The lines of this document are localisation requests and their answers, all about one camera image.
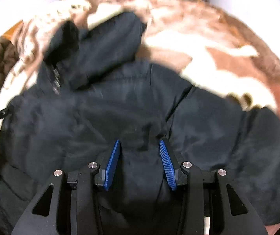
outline black fabric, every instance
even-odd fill
[[[98,195],[105,234],[175,234],[181,193],[164,179],[158,142],[165,136],[185,161],[233,174],[266,225],[280,222],[279,119],[267,108],[244,112],[165,67],[135,60],[144,29],[125,12],[92,31],[72,22],[57,31],[37,84],[11,101],[0,132],[6,234],[54,170],[77,170],[116,139],[122,159],[110,191]]]

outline blue ribbed pad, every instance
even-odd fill
[[[105,172],[105,182],[103,187],[106,191],[108,191],[108,189],[112,185],[115,170],[116,170],[116,165],[119,158],[119,153],[120,153],[120,144],[119,144],[119,140],[116,140],[110,161],[108,162],[106,172]]]
[[[175,191],[177,189],[175,180],[175,170],[172,165],[172,162],[170,161],[166,146],[162,140],[160,141],[160,156],[164,166],[164,171],[166,174],[168,185],[172,188],[173,191]]]

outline jacket sleeve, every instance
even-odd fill
[[[224,168],[265,225],[280,223],[279,118],[268,108],[242,111],[166,70],[152,69],[151,88],[155,100],[167,104],[162,109],[173,149],[200,169]]]

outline silver screw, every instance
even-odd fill
[[[218,174],[221,176],[225,176],[227,174],[227,172],[224,169],[219,169]]]
[[[55,172],[54,172],[54,176],[58,177],[62,174],[63,172],[60,170],[60,169],[57,169]]]
[[[185,168],[191,168],[192,164],[189,162],[184,162],[182,166],[184,166]]]
[[[97,164],[96,162],[92,162],[92,163],[89,163],[89,164],[88,164],[88,167],[89,167],[90,169],[94,169],[94,168],[98,167],[98,164]]]

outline fluffy blanket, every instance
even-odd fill
[[[138,57],[163,64],[201,88],[234,99],[243,110],[268,106],[280,117],[278,57],[239,20],[207,3],[190,0],[53,3],[24,20],[13,37],[20,60],[1,89],[0,110],[36,82],[43,53],[63,21],[70,19],[92,29],[126,10],[147,23]]]

